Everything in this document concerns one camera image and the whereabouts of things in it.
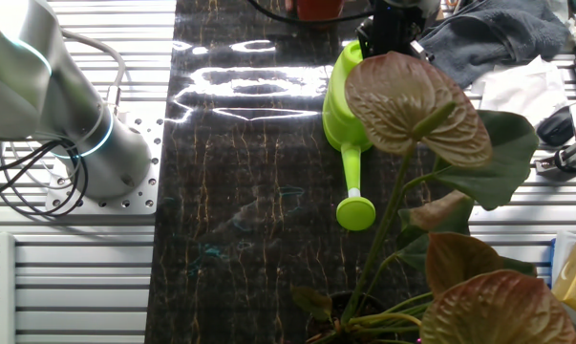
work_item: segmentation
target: green leaf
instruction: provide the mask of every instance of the green leaf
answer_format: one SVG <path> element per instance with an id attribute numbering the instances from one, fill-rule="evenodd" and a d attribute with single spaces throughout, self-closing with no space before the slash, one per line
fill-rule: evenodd
<path id="1" fill-rule="evenodd" d="M 434 297 L 472 277 L 502 269 L 502 258 L 479 239 L 456 233 L 429 237 L 425 274 Z"/>
<path id="2" fill-rule="evenodd" d="M 332 299 L 309 287 L 290 286 L 291 298 L 301 310 L 309 312 L 315 320 L 331 318 Z"/>
<path id="3" fill-rule="evenodd" d="M 378 149 L 406 155 L 419 140 L 455 166 L 491 161 L 489 135 L 458 84 L 430 63 L 396 52 L 364 59 L 345 82 L 345 99 Z M 438 108 L 455 102 L 437 127 L 423 137 L 415 129 Z"/>
<path id="4" fill-rule="evenodd" d="M 454 286 L 423 315 L 422 344 L 576 344 L 544 281 L 500 270 Z"/>
<path id="5" fill-rule="evenodd" d="M 428 234 L 424 234 L 398 251 L 396 255 L 402 262 L 423 272 L 425 271 L 425 257 L 429 245 L 430 239 L 428 238 Z"/>
<path id="6" fill-rule="evenodd" d="M 414 209 L 398 211 L 402 232 L 397 237 L 398 259 L 411 267 L 425 271 L 428 232 L 456 232 L 470 235 L 468 219 L 474 201 L 459 191 Z"/>
<path id="7" fill-rule="evenodd" d="M 493 146 L 491 163 L 463 169 L 438 159 L 434 179 L 472 197 L 486 210 L 510 202 L 513 193 L 529 176 L 529 163 L 538 148 L 534 128 L 523 116 L 479 111 Z"/>
<path id="8" fill-rule="evenodd" d="M 502 257 L 502 266 L 503 269 L 511 269 L 522 274 L 526 274 L 532 277 L 538 277 L 538 270 L 536 266 L 531 263 L 526 263 L 522 261 L 518 261 L 512 258 Z"/>

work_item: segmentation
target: white cable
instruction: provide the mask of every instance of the white cable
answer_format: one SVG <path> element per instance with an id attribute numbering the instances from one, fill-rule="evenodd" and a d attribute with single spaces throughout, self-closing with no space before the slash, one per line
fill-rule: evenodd
<path id="1" fill-rule="evenodd" d="M 66 38 L 71 38 L 71 39 L 74 39 L 80 43 L 89 45 L 93 48 L 97 48 L 100 51 L 105 52 L 105 53 L 109 54 L 111 57 L 113 57 L 114 60 L 117 62 L 117 75 L 116 75 L 116 79 L 114 80 L 113 86 L 119 87 L 119 84 L 122 82 L 122 79 L 124 78 L 124 74 L 126 73 L 126 63 L 124 62 L 124 59 L 122 58 L 121 54 L 119 54 L 114 48 L 108 46 L 107 44 L 102 43 L 96 39 L 86 37 L 86 36 L 81 35 L 79 33 L 68 32 L 68 31 L 63 29 L 62 35 Z"/>

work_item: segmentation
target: plant pot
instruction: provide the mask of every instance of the plant pot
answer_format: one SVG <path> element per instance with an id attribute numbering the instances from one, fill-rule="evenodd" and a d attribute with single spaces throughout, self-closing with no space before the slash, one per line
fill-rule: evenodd
<path id="1" fill-rule="evenodd" d="M 351 291 L 342 291 L 330 295 L 330 298 L 332 299 L 332 319 L 340 319 L 351 297 Z M 372 296 L 369 296 L 366 298 L 366 304 L 360 316 L 378 314 L 385 310 L 386 308 L 381 303 L 381 301 Z M 310 317 L 309 321 L 307 322 L 307 338 L 311 338 L 320 333 L 328 333 L 332 330 L 333 327 L 329 321 L 320 322 L 315 320 L 313 317 Z M 350 338 L 337 338 L 337 340 L 335 340 L 333 343 L 352 343 L 352 340 Z"/>
<path id="2" fill-rule="evenodd" d="M 327 20 L 338 18 L 345 0 L 286 0 L 288 14 L 300 20 Z"/>

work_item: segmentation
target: green watering can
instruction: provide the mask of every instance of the green watering can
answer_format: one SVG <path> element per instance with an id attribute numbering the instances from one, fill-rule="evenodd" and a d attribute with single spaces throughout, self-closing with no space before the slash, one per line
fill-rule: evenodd
<path id="1" fill-rule="evenodd" d="M 358 42 L 347 45 L 338 56 L 324 99 L 322 115 L 326 139 L 343 156 L 349 197 L 336 208 L 336 220 L 348 230 L 366 229 L 374 223 L 376 216 L 373 203 L 360 196 L 360 155 L 373 144 L 345 100 L 347 76 L 362 59 Z"/>

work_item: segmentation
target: black cable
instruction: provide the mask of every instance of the black cable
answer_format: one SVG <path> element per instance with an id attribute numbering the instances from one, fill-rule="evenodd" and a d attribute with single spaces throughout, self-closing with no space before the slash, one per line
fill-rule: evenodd
<path id="1" fill-rule="evenodd" d="M 67 144 L 68 142 L 65 141 L 61 141 L 60 145 L 62 145 L 63 147 L 68 147 L 69 145 Z M 79 152 L 77 152 L 76 150 L 74 152 L 69 151 L 69 157 L 71 158 L 71 162 L 74 166 L 76 166 L 77 164 L 77 156 L 79 155 Z M 1 152 L 1 146 L 0 146 L 0 161 L 2 164 L 5 164 L 5 158 L 3 157 L 3 154 Z M 8 175 L 8 171 L 4 170 L 3 173 L 5 174 L 6 179 L 8 180 L 10 178 L 10 176 Z M 55 208 L 53 208 L 52 210 L 47 210 L 47 211 L 42 211 L 39 210 L 37 207 L 35 207 L 34 205 L 30 204 L 27 199 L 22 196 L 22 194 L 17 190 L 17 188 L 15 186 L 11 186 L 11 190 L 13 191 L 13 193 L 20 199 L 20 201 L 22 201 L 23 204 L 25 204 L 27 207 L 29 207 L 32 211 L 25 211 L 25 210 L 21 210 L 17 207 L 17 205 L 12 204 L 9 200 L 7 200 L 7 198 L 5 197 L 5 195 L 1 194 L 1 199 L 7 204 L 9 205 L 12 209 L 16 210 L 17 212 L 19 212 L 20 214 L 23 215 L 48 215 L 48 216 L 61 216 L 61 215 L 66 215 L 68 214 L 71 210 L 68 210 L 64 213 L 58 214 L 58 215 L 54 215 L 53 213 L 55 213 L 56 211 L 60 210 L 63 206 L 65 206 L 73 197 L 75 191 L 76 191 L 76 186 L 77 183 L 79 181 L 79 169 L 77 169 L 75 171 L 75 175 L 74 175 L 74 181 L 72 182 L 72 188 L 71 188 L 71 192 L 69 193 L 69 195 L 67 195 L 67 199 L 65 199 L 65 201 L 63 201 L 61 204 L 57 205 Z"/>
<path id="2" fill-rule="evenodd" d="M 74 162 L 74 158 L 78 156 L 78 152 L 75 151 L 73 153 L 70 154 L 70 157 L 72 158 L 72 162 Z M 81 159 L 81 165 L 82 168 L 84 170 L 84 185 L 82 187 L 82 191 L 79 194 L 79 197 L 77 198 L 77 200 L 75 201 L 75 204 L 69 208 L 68 210 L 60 213 L 60 214 L 53 214 L 55 211 L 57 211 L 58 209 L 62 208 L 64 206 L 64 204 L 66 204 L 72 197 L 72 195 L 74 195 L 75 193 L 75 187 L 77 186 L 77 180 L 79 178 L 79 171 L 75 172 L 75 181 L 74 181 L 74 187 L 72 188 L 72 191 L 69 195 L 69 197 L 67 198 L 67 200 L 65 200 L 62 204 L 58 205 L 56 208 L 49 210 L 49 211 L 41 211 L 39 209 L 37 209 L 34 205 L 30 204 L 26 199 L 24 199 L 24 196 L 22 196 L 22 194 L 20 194 L 18 192 L 18 190 L 14 187 L 14 186 L 10 186 L 11 189 L 14 191 L 14 193 L 16 194 L 16 196 L 18 196 L 18 198 L 23 201 L 23 203 L 30 207 L 33 212 L 30 211 L 25 211 L 22 210 L 20 208 L 18 208 L 18 205 L 13 204 L 12 202 L 10 202 L 10 200 L 7 199 L 7 197 L 3 194 L 0 193 L 0 197 L 3 200 L 3 202 L 5 202 L 5 204 L 7 204 L 9 207 L 11 207 L 13 210 L 15 210 L 16 212 L 22 214 L 22 215 L 40 215 L 40 216 L 52 216 L 52 217 L 59 217 L 59 216 L 63 216 L 63 215 L 67 215 L 69 213 L 71 213 L 73 210 L 75 210 L 76 207 L 78 207 L 78 205 L 80 204 L 81 200 L 84 198 L 85 194 L 86 194 L 86 190 L 88 189 L 88 181 L 89 181 L 89 175 L 88 175 L 88 166 L 86 165 L 86 161 L 83 160 L 83 158 Z"/>
<path id="3" fill-rule="evenodd" d="M 355 19 L 362 19 L 362 18 L 366 18 L 369 17 L 371 15 L 374 14 L 374 11 L 365 11 L 363 13 L 359 13 L 359 14 L 355 14 L 355 15 L 350 15 L 350 16 L 346 16 L 346 17 L 340 17 L 340 18 L 334 18 L 334 19 L 328 19 L 328 20 L 299 20 L 299 19 L 293 19 L 293 18 L 287 18 L 281 15 L 277 15 L 265 8 L 263 8 L 260 4 L 258 4 L 256 2 L 256 0 L 246 0 L 249 4 L 251 4 L 251 6 L 254 7 L 254 9 L 258 10 L 259 12 L 261 12 L 262 14 L 264 14 L 265 16 L 280 21 L 280 22 L 284 22 L 284 23 L 288 23 L 288 24 L 295 24 L 295 25 L 305 25 L 305 26 L 316 26 L 316 25 L 329 25 L 329 24 L 334 24 L 334 23 L 339 23 L 339 22 L 344 22 L 344 21 L 350 21 L 350 20 L 355 20 Z"/>
<path id="4" fill-rule="evenodd" d="M 49 153 L 51 150 L 53 150 L 57 145 L 59 145 L 60 143 L 54 141 L 53 145 L 45 148 L 41 154 L 37 155 L 36 157 L 32 158 L 31 162 L 27 163 L 24 167 L 22 167 L 22 170 L 20 170 L 20 172 L 18 172 L 15 176 L 13 176 L 12 179 L 8 180 L 7 183 L 3 184 L 0 187 L 0 193 L 2 193 L 3 191 L 7 190 L 10 186 L 14 185 L 16 183 L 16 181 L 18 181 L 20 179 L 20 177 L 22 177 L 26 171 L 31 168 L 36 162 L 38 162 L 39 160 L 41 160 L 41 158 L 43 158 L 44 155 L 46 155 L 47 153 Z"/>
<path id="5" fill-rule="evenodd" d="M 50 149 L 54 149 L 57 145 L 59 145 L 60 143 L 58 141 L 51 141 L 48 143 L 43 144 L 41 147 L 33 150 L 28 156 L 22 158 L 22 159 L 18 159 L 17 161 L 14 162 L 10 162 L 6 165 L 2 165 L 0 166 L 0 172 L 12 167 L 15 167 L 17 165 L 20 165 L 22 163 L 24 163 L 25 161 L 29 161 L 33 156 L 37 156 L 39 153 L 41 153 L 42 151 L 46 150 L 48 147 L 52 147 Z"/>

